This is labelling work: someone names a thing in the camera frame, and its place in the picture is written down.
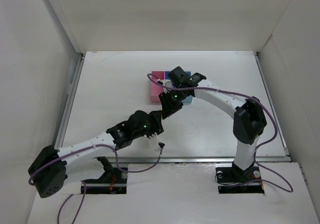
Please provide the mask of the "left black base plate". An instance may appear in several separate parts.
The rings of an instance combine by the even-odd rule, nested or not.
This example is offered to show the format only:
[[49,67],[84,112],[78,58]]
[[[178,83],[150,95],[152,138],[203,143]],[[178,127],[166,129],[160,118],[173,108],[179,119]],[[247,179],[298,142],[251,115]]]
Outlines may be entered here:
[[97,178],[84,180],[86,193],[92,195],[122,195],[127,193],[127,173],[115,167],[106,157],[96,158],[103,168]]

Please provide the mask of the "aluminium front rail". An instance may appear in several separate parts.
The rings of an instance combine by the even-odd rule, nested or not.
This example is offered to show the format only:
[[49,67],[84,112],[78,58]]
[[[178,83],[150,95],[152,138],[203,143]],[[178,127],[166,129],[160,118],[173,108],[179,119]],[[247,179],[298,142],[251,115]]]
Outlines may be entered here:
[[[157,161],[157,157],[151,158],[139,158],[139,157],[119,157],[118,161],[120,163],[154,163]],[[234,160],[233,157],[222,157],[222,158],[214,158],[214,157],[204,157],[204,158],[170,158],[170,157],[161,157],[160,163],[231,163]],[[274,157],[256,157],[256,160],[259,163],[265,162],[291,162],[291,158],[289,156],[274,156]]]

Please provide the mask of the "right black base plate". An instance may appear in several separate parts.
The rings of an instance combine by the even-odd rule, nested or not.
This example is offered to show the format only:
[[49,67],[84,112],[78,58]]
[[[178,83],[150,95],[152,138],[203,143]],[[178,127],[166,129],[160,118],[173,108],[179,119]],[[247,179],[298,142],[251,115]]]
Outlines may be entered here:
[[215,181],[219,194],[264,194],[261,173],[258,166],[253,166],[244,176],[235,168],[217,166]]

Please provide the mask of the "light blue container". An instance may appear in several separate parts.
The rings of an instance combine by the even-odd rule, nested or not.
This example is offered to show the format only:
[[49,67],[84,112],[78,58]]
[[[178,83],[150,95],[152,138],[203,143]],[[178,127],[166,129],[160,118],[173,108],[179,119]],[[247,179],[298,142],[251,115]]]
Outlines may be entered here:
[[[183,75],[183,77],[180,79],[180,88],[191,88],[193,86],[193,81],[190,80],[192,78],[192,74],[190,71],[186,71]],[[191,104],[194,91],[193,90],[185,90],[182,91],[185,95],[185,99],[183,100],[183,103],[185,104]]]

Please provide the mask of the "pink container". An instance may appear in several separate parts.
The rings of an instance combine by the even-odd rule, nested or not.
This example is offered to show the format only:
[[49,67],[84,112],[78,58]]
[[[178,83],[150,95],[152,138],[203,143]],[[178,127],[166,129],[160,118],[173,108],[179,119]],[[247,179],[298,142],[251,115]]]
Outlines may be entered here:
[[[151,78],[155,81],[158,79],[162,80],[165,78],[164,71],[152,71]],[[152,104],[160,103],[159,95],[164,91],[163,88],[155,85],[153,82],[150,83],[150,101]]]

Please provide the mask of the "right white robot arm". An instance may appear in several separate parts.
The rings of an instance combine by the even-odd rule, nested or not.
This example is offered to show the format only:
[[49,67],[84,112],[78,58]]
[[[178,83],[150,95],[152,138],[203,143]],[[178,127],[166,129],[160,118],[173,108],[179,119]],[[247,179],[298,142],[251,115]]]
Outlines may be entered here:
[[189,75],[179,66],[167,76],[167,79],[156,80],[157,84],[165,86],[164,92],[159,95],[162,118],[182,109],[183,100],[189,96],[204,100],[227,113],[233,119],[232,132],[237,139],[236,154],[230,169],[232,182],[248,182],[254,171],[256,146],[267,125],[259,102],[223,93],[204,75]]

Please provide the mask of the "dark blue container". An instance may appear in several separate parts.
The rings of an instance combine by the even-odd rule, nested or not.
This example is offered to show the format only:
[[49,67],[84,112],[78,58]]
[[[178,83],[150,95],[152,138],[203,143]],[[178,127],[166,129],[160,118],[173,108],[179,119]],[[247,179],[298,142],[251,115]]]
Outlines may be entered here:
[[169,77],[169,74],[170,74],[170,71],[165,71],[165,72],[164,72],[164,79],[171,81],[171,79],[170,79],[170,77]]

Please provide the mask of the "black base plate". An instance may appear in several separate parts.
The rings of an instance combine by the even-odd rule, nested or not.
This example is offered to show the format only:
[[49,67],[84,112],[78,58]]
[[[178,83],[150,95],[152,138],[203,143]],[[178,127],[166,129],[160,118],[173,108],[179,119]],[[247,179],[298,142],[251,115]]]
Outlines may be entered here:
[[235,168],[217,166],[215,181],[219,194],[264,194],[261,173],[258,166],[253,166],[244,176]]
[[86,193],[92,195],[122,195],[127,193],[127,173],[115,167],[106,157],[96,158],[103,168],[97,178],[84,180]]

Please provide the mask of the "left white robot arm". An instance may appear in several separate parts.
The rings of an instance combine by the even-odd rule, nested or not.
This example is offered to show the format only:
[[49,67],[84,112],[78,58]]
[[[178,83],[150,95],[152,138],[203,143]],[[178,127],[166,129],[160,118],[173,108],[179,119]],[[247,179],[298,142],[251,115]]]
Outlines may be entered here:
[[141,137],[156,141],[163,131],[161,111],[138,110],[90,140],[58,149],[44,147],[28,169],[28,183],[41,198],[47,198],[64,185],[108,176],[113,171],[109,153],[116,154]]

